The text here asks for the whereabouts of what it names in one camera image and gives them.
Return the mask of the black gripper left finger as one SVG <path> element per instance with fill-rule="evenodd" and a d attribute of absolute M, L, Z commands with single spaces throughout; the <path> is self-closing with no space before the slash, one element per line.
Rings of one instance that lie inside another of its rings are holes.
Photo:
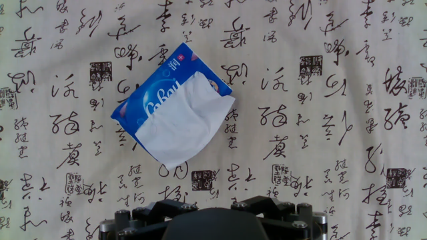
<path fill-rule="evenodd" d="M 183 203 L 171 199 L 151 203 L 147 207 L 132 210 L 120 209 L 113 219 L 99 224 L 99 240 L 161 239 L 169 224 L 178 215 L 197 211 L 194 203 Z"/>

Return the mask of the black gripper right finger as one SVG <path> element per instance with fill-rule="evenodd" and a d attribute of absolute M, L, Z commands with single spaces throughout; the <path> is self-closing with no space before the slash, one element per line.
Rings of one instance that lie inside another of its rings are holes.
<path fill-rule="evenodd" d="M 327 240 L 328 217 L 309 203 L 294 204 L 276 198 L 255 196 L 231 204 L 231 209 L 251 213 L 268 239 Z"/>

